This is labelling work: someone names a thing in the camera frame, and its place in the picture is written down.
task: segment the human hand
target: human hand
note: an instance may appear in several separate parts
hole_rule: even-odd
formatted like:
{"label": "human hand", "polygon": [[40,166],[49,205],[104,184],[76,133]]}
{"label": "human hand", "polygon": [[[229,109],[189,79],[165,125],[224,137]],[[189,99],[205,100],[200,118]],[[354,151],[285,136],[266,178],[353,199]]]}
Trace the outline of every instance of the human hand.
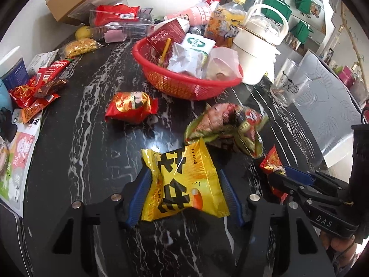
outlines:
{"label": "human hand", "polygon": [[321,231],[319,238],[322,240],[322,244],[326,250],[328,250],[329,246],[331,246],[337,252],[341,253],[344,252],[338,258],[339,267],[346,266],[354,257],[357,248],[357,243],[354,244],[352,243],[355,240],[355,236],[349,239],[331,238],[324,231]]}

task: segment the yellow snack bag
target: yellow snack bag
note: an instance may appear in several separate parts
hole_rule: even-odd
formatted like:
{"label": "yellow snack bag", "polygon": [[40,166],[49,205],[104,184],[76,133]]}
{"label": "yellow snack bag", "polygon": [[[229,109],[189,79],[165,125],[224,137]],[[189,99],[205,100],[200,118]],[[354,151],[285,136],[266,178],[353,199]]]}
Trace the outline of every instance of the yellow snack bag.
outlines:
{"label": "yellow snack bag", "polygon": [[229,215],[217,170],[204,140],[163,154],[142,150],[152,184],[141,219],[152,221],[194,207],[217,217]]}

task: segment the metal can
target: metal can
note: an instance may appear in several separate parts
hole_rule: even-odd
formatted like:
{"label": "metal can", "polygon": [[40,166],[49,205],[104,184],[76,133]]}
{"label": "metal can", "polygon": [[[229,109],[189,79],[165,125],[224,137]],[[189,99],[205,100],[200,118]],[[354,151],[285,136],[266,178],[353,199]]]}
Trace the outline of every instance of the metal can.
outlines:
{"label": "metal can", "polygon": [[189,32],[191,34],[202,35],[201,26],[193,26],[193,27],[190,28]]}

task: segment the white kettle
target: white kettle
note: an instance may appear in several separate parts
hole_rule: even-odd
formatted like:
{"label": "white kettle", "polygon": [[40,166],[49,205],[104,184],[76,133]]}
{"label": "white kettle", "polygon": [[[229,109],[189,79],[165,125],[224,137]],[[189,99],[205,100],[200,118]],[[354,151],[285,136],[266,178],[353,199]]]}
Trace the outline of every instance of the white kettle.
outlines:
{"label": "white kettle", "polygon": [[[283,21],[281,29],[270,19],[254,15],[254,12],[261,8],[271,9],[281,17]],[[277,9],[266,4],[250,7],[243,28],[239,27],[239,33],[233,39],[232,45],[232,49],[238,53],[239,63],[244,72],[243,83],[250,85],[259,83],[266,72],[266,67],[274,65],[276,54],[280,54],[275,46],[281,44],[288,33],[288,28],[286,18]]]}

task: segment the kettle handle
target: kettle handle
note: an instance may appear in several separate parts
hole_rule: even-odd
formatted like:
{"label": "kettle handle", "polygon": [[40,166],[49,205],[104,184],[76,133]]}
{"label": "kettle handle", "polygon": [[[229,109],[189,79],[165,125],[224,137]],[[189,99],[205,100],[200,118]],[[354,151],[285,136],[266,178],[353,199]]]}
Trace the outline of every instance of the kettle handle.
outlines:
{"label": "kettle handle", "polygon": [[282,42],[282,40],[286,37],[287,33],[288,33],[288,22],[285,18],[285,16],[283,14],[281,14],[277,9],[267,5],[267,4],[256,4],[254,6],[251,6],[249,11],[247,12],[247,16],[244,20],[244,23],[243,25],[246,26],[247,22],[250,20],[250,18],[252,17],[252,15],[254,14],[254,12],[257,10],[257,9],[261,9],[261,8],[267,8],[267,9],[270,9],[274,12],[276,12],[280,18],[282,19],[282,22],[283,22],[283,26],[282,28],[280,29],[280,42]]}

